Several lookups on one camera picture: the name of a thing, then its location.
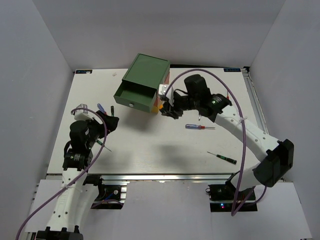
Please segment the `green top drawer box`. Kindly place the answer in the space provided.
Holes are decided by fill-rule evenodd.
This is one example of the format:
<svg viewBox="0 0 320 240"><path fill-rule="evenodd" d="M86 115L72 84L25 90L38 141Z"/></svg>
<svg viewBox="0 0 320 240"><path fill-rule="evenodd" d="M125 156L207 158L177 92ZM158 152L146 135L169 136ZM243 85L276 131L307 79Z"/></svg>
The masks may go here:
<svg viewBox="0 0 320 240"><path fill-rule="evenodd" d="M146 113L157 104L157 91L170 72L170 61L139 53L114 94L117 104Z"/></svg>

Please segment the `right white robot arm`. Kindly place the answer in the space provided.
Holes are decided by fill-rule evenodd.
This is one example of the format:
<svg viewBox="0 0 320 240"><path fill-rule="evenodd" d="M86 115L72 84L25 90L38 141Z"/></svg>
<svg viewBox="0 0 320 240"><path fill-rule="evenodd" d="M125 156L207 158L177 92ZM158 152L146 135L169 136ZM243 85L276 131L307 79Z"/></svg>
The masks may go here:
<svg viewBox="0 0 320 240"><path fill-rule="evenodd" d="M226 181L226 195L236 200L244 190L263 185L272 188L293 166L294 143L267 134L240 115L240 110L219 93L211 93L206 80L194 74L184 80L186 91L180 95L169 84L161 84L158 94L163 100L163 116L178 119L185 111L196 110L202 117L224 128L240 140L259 161L234 173Z"/></svg>

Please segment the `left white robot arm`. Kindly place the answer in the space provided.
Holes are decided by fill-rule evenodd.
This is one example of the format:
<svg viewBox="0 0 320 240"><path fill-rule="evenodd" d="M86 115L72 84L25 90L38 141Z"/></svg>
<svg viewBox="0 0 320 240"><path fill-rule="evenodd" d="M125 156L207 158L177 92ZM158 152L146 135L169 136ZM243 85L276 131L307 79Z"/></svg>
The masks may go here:
<svg viewBox="0 0 320 240"><path fill-rule="evenodd" d="M87 112L81 107L71 112L75 121L64 148L60 191L45 230L36 233L37 240L82 240L92 204L105 196L101 176L88 175L88 170L98 158L92 153L93 146L116 130L119 118L98 110L97 121Z"/></svg>

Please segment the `orange middle drawer box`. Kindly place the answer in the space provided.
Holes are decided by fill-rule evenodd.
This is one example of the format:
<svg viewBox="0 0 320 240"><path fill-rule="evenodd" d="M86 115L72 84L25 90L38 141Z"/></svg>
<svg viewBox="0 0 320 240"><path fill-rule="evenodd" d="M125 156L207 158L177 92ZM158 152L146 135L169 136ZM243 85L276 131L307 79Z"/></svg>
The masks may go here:
<svg viewBox="0 0 320 240"><path fill-rule="evenodd" d="M163 81L163 83L160 84L159 89L157 90L157 94L156 94L156 97L157 97L156 98L156 106L157 107L159 107L162 104L160 93L164 93L166 91L169 83L170 83L170 72L168 72L168 74L165 77L165 80Z"/></svg>

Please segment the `yellow bottom drawer box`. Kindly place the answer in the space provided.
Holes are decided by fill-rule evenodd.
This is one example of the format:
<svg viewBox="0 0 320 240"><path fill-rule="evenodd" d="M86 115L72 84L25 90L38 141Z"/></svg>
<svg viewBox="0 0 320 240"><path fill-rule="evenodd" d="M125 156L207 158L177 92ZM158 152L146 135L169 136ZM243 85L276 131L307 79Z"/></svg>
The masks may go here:
<svg viewBox="0 0 320 240"><path fill-rule="evenodd" d="M154 114L158 114L159 112L159 106L158 105L154 105L151 109L151 112Z"/></svg>

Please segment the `slim black screwdriver left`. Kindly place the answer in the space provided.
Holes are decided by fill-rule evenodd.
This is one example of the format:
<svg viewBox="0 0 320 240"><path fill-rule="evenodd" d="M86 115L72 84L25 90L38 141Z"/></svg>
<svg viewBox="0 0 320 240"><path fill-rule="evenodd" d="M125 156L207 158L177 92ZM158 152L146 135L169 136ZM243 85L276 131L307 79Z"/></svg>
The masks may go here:
<svg viewBox="0 0 320 240"><path fill-rule="evenodd" d="M111 112L111 116L115 117L115 108L114 108L114 106L110 107L110 112Z"/></svg>

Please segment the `blue red screwdriver left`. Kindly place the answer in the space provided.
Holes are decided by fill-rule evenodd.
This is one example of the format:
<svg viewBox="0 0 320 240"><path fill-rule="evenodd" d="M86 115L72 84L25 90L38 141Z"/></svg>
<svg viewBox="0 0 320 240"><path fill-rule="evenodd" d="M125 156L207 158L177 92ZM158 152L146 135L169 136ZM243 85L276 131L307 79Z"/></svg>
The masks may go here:
<svg viewBox="0 0 320 240"><path fill-rule="evenodd" d="M105 111L105 109L103 108L103 106L102 106L100 103L97 104L97 108L98 108L98 110L101 111L103 114L107 115L107 112Z"/></svg>

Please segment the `slim green screwdriver left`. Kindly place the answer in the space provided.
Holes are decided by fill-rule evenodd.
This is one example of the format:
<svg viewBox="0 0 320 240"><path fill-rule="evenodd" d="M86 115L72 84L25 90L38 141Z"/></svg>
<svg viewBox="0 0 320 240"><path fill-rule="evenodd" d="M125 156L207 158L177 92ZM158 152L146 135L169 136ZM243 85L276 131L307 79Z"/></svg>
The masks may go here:
<svg viewBox="0 0 320 240"><path fill-rule="evenodd" d="M96 141L97 144L99 144L100 146L102 146L103 148L107 149L108 151L112 152L108 147L106 147L103 142L101 142L100 140Z"/></svg>

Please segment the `slim green screwdriver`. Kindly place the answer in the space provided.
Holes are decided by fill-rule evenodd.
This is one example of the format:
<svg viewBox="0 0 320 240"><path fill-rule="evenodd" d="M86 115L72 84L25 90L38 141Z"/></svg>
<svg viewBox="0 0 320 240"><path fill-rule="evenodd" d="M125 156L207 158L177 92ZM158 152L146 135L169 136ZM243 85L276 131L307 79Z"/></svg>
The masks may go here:
<svg viewBox="0 0 320 240"><path fill-rule="evenodd" d="M237 161L232 159L232 158L230 158L230 157L226 157L226 156L223 156L223 155L220 155L220 154L215 154L215 153L212 153L212 152L209 152L209 151L207 153L210 154L210 155L213 155L213 156L215 156L215 157L217 157L217 158L219 158L221 160L224 160L225 162L228 162L230 164L233 164L233 165L237 164Z"/></svg>
<svg viewBox="0 0 320 240"><path fill-rule="evenodd" d="M99 144L100 146L102 146L103 148L107 149L108 151L112 152L108 147L106 147L103 142L101 142L100 140L96 141L97 144Z"/></svg>

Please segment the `blue red screwdriver centre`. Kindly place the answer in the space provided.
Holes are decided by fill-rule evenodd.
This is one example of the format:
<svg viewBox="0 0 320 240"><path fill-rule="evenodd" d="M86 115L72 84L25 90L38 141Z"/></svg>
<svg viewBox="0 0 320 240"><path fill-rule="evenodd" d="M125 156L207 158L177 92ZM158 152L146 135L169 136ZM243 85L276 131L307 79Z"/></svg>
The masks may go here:
<svg viewBox="0 0 320 240"><path fill-rule="evenodd" d="M215 130L216 128L214 126L204 126L204 125L198 125L198 124L186 124L186 129L193 129L193 130Z"/></svg>

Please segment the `left black logo sticker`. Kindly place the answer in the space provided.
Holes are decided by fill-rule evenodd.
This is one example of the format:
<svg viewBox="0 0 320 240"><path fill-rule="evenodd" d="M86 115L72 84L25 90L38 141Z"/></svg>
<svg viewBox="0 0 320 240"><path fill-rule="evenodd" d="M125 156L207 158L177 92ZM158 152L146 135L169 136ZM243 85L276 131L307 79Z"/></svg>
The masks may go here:
<svg viewBox="0 0 320 240"><path fill-rule="evenodd" d="M92 72L92 69L77 69L75 74L91 74Z"/></svg>

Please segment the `black logo sticker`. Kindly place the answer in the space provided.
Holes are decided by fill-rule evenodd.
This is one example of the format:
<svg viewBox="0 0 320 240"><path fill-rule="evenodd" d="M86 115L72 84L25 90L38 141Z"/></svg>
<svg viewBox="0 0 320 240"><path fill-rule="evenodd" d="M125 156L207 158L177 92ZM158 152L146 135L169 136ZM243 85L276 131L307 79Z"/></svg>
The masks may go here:
<svg viewBox="0 0 320 240"><path fill-rule="evenodd" d="M75 74L91 74L92 72L92 69L77 69Z"/></svg>
<svg viewBox="0 0 320 240"><path fill-rule="evenodd" d="M231 67L227 67L223 69L224 72L226 73L237 73L237 72L241 72L240 68L231 68Z"/></svg>

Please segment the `right black logo sticker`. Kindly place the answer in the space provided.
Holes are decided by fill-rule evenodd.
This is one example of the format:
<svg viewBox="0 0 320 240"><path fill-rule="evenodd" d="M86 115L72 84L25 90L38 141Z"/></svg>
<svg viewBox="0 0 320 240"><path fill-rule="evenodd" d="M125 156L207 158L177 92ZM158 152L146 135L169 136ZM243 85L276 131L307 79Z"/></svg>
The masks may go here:
<svg viewBox="0 0 320 240"><path fill-rule="evenodd" d="M224 72L226 73L237 73L237 72L241 72L240 68L231 68L231 67L227 67L223 69Z"/></svg>

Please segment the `slim green screwdriver right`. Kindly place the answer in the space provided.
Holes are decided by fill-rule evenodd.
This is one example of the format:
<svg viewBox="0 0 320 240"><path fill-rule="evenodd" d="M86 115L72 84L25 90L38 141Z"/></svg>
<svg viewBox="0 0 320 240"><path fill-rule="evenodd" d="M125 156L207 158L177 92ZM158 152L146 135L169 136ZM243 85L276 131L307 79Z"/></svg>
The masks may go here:
<svg viewBox="0 0 320 240"><path fill-rule="evenodd" d="M226 157L226 156L223 156L223 155L220 155L220 154L215 154L215 153L212 153L212 152L209 152L209 151L207 153L210 154L210 155L213 155L213 156L215 156L215 157L217 157L217 158L219 158L221 160L224 160L225 162L228 162L230 164L233 164L233 165L237 164L237 161L232 159L232 158L230 158L230 157Z"/></svg>

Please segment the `aluminium front rail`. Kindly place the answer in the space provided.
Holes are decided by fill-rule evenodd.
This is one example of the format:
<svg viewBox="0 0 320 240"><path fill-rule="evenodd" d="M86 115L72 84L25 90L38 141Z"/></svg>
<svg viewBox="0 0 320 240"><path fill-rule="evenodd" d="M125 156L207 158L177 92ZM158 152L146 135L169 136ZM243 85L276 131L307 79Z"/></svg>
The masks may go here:
<svg viewBox="0 0 320 240"><path fill-rule="evenodd" d="M100 174L105 181L223 181L231 173L214 174Z"/></svg>

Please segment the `aluminium rail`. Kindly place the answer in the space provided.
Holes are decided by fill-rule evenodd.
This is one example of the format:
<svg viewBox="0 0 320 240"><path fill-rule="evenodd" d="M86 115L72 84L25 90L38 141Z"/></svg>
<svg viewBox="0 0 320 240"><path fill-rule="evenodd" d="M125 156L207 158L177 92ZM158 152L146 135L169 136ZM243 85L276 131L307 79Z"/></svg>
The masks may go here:
<svg viewBox="0 0 320 240"><path fill-rule="evenodd" d="M244 82L247 88L248 96L250 99L250 103L254 112L255 120L257 123L257 126L266 132L267 134L269 133L267 123L265 120L265 116L260 104L260 101L258 99L258 95L256 92L256 89L254 87L254 83L252 81L251 75L250 75L250 69L248 67L243 67L241 68L241 72L244 78Z"/></svg>
<svg viewBox="0 0 320 240"><path fill-rule="evenodd" d="M223 181L231 173L214 174L100 174L105 181Z"/></svg>

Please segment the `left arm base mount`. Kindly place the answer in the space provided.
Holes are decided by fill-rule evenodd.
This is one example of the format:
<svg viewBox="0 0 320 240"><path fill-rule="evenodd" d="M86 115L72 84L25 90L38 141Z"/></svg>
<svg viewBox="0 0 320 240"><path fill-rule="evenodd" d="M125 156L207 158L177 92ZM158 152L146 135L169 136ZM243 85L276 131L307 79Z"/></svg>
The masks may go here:
<svg viewBox="0 0 320 240"><path fill-rule="evenodd" d="M88 175L82 185L93 185L98 190L91 209L121 210L123 208L124 203L121 198L122 186L120 184L105 183L101 175Z"/></svg>

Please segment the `aluminium right side rail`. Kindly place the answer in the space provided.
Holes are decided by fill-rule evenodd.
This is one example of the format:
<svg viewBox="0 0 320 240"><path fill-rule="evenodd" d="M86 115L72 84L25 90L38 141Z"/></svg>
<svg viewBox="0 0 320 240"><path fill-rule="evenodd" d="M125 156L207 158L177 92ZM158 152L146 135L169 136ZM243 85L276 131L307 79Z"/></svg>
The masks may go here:
<svg viewBox="0 0 320 240"><path fill-rule="evenodd" d="M260 104L260 101L258 99L258 95L256 92L256 89L254 87L254 83L252 81L251 75L250 75L250 69L248 67L243 67L241 68L241 72L244 78L244 82L247 88L248 96L250 99L250 103L254 112L255 120L257 123L257 126L266 132L267 134L269 133L267 123L265 120L265 116Z"/></svg>

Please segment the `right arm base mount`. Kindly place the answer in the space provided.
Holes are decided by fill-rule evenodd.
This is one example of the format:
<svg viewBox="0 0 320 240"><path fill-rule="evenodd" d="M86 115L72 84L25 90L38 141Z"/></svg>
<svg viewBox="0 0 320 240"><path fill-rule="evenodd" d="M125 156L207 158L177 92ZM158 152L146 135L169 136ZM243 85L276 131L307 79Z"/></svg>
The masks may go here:
<svg viewBox="0 0 320 240"><path fill-rule="evenodd" d="M234 201L234 192L224 182L209 184L205 189L209 196L209 205L211 213L231 213ZM253 191L244 205L240 208L240 212L257 212L258 207L256 194Z"/></svg>

